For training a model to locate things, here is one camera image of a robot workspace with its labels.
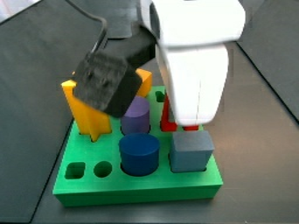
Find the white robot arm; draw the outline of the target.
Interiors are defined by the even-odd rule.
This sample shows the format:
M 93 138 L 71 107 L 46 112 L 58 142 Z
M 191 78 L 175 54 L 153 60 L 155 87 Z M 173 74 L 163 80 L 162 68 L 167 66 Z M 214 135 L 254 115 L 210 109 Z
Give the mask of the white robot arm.
M 173 119 L 182 126 L 209 123 L 218 112 L 230 56 L 246 11 L 240 0 L 141 0 L 145 26 L 158 38 L 157 62 Z

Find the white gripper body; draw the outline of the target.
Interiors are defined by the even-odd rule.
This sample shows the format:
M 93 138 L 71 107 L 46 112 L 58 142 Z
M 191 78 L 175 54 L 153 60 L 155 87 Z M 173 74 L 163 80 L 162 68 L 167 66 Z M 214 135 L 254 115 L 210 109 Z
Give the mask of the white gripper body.
M 193 49 L 158 46 L 157 61 L 175 122 L 182 126 L 209 123 L 218 112 L 228 79 L 226 46 Z

